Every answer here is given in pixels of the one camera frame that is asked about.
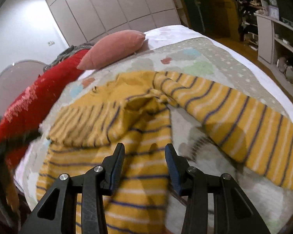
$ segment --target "shelf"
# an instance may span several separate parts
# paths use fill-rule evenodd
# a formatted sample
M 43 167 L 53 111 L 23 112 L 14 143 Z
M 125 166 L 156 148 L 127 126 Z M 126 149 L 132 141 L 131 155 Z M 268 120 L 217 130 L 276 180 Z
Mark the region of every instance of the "shelf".
M 244 23 L 245 23 L 246 25 L 248 25 L 248 26 L 251 25 L 251 26 L 256 26 L 256 27 L 257 27 L 257 25 L 255 25 L 255 24 L 250 24 L 250 23 L 248 23 L 248 22 L 246 22 L 246 21 L 245 21 Z
M 251 8 L 258 9 L 258 10 L 261 10 L 263 8 L 262 6 L 256 6 L 256 5 L 252 5 L 250 3 L 246 3 L 246 2 L 242 2 L 241 5 L 244 6 L 244 7 L 251 7 Z
M 275 41 L 280 43 L 282 46 L 284 46 L 286 49 L 290 50 L 293 53 L 293 47 L 285 44 L 281 39 L 275 38 Z
M 285 75 L 278 70 L 277 66 L 269 64 L 260 56 L 258 56 L 258 61 L 264 64 L 272 72 L 272 74 L 281 84 L 281 86 L 293 97 L 293 85 L 289 81 L 287 81 Z
M 254 45 L 248 45 L 250 48 L 252 48 L 254 51 L 258 52 L 258 47 L 255 47 Z
M 293 27 L 291 27 L 291 26 L 289 26 L 289 25 L 287 25 L 287 24 L 285 24 L 285 23 L 283 23 L 283 22 L 281 22 L 281 21 L 279 21 L 279 20 L 277 20 L 277 19 L 275 19 L 273 17 L 268 17 L 268 16 L 264 16 L 264 15 L 261 15 L 261 14 L 257 14 L 257 13 L 254 13 L 254 16 L 262 17 L 262 18 L 266 18 L 268 20 L 274 21 L 274 22 L 276 22 L 276 23 L 278 23 L 278 24 L 280 24 L 280 25 L 282 25 L 282 26 L 284 26 L 284 27 L 286 27 L 286 28 L 288 28 L 288 29 L 293 31 Z
M 258 46 L 258 44 L 257 43 L 255 43 L 254 41 L 251 41 L 251 40 L 248 40 L 249 42 L 251 42 L 253 45 L 256 45 L 256 46 Z

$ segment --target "white wall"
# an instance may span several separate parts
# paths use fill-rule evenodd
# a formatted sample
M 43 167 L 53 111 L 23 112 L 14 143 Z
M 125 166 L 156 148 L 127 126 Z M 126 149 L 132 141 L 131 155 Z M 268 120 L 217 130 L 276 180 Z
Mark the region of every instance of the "white wall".
M 0 8 L 0 72 L 23 59 L 51 63 L 67 47 L 45 0 L 6 0 Z

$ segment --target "metal screw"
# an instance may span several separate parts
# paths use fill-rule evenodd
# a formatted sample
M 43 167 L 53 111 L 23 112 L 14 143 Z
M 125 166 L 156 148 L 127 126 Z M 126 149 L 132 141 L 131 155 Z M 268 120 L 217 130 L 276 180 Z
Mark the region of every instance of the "metal screw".
M 195 172 L 197 171 L 197 168 L 194 167 L 194 166 L 190 166 L 190 167 L 188 168 L 188 171 L 191 172 L 191 173 L 195 173 Z
M 103 170 L 103 167 L 100 166 L 100 165 L 94 167 L 94 171 L 95 171 L 96 173 L 102 172 L 102 170 Z
M 224 173 L 224 174 L 222 175 L 222 177 L 223 177 L 224 179 L 226 179 L 226 180 L 230 180 L 230 179 L 231 179 L 231 175 L 230 175 L 229 173 Z
M 60 176 L 60 180 L 66 180 L 68 178 L 68 175 L 66 173 L 63 173 L 61 176 Z

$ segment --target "white bedsheet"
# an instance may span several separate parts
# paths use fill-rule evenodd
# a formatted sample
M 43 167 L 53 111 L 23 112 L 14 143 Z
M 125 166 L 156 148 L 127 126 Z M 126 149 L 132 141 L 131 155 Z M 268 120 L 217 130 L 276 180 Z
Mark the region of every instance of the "white bedsheet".
M 163 47 L 166 45 L 178 43 L 184 40 L 198 38 L 198 37 L 204 37 L 208 38 L 198 32 L 195 32 L 193 30 L 190 30 L 187 27 L 177 25 L 177 26 L 164 26 L 161 28 L 157 28 L 151 31 L 148 31 L 146 34 L 146 41 L 141 49 L 140 52 L 145 50 L 154 50 L 159 47 Z M 283 106 L 285 111 L 288 113 L 291 121 L 293 122 L 293 104 L 292 102 L 287 98 L 287 96 L 282 92 L 282 90 L 274 83 L 273 80 L 270 79 L 264 72 L 262 72 L 255 64 L 247 60 L 242 55 L 236 53 L 235 51 L 231 50 L 230 48 L 227 48 L 226 46 L 208 38 L 213 42 L 213 44 L 217 47 L 220 47 L 226 51 L 228 51 L 233 58 L 235 58 L 237 61 L 242 63 L 244 66 L 246 66 L 249 70 L 252 71 L 252 73 L 255 75 L 259 83 L 271 94 L 273 95 L 279 103 Z M 95 70 L 87 70 L 85 71 L 79 78 L 83 79 L 92 74 Z M 21 160 L 19 166 L 16 169 L 16 173 L 14 175 L 15 181 L 19 184 L 20 187 L 22 187 L 22 180 L 23 180 L 23 174 L 25 171 L 25 167 L 27 165 L 28 156 L 31 153 L 31 148 L 27 150 L 25 156 Z M 36 189 L 36 184 L 32 184 L 32 189 Z

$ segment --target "patterned quilt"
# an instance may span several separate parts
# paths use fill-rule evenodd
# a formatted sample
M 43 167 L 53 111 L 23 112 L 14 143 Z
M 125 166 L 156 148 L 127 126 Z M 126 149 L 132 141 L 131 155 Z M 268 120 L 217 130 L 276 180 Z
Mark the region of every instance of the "patterned quilt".
M 135 54 L 95 71 L 88 78 L 73 82 L 64 89 L 41 124 L 42 138 L 33 142 L 29 149 L 23 188 L 31 209 L 37 204 L 36 182 L 49 144 L 46 136 L 61 107 L 74 102 L 94 86 L 114 80 L 118 73 L 139 70 L 177 71 L 204 77 L 235 88 L 288 116 L 282 105 L 259 84 L 248 68 L 206 38 L 185 40 L 153 51 Z M 170 107 L 170 109 L 173 144 L 179 155 L 187 157 L 190 165 L 196 166 L 205 173 L 217 176 L 230 173 L 255 205 L 270 232 L 277 233 L 293 214 L 293 191 L 277 187 L 268 179 L 233 162 L 205 135 L 198 121 L 181 108 Z M 209 231 L 213 233 L 214 209 L 212 197 L 210 199 Z M 165 226 L 172 233 L 181 233 L 185 208 L 186 199 L 178 198 L 171 191 Z

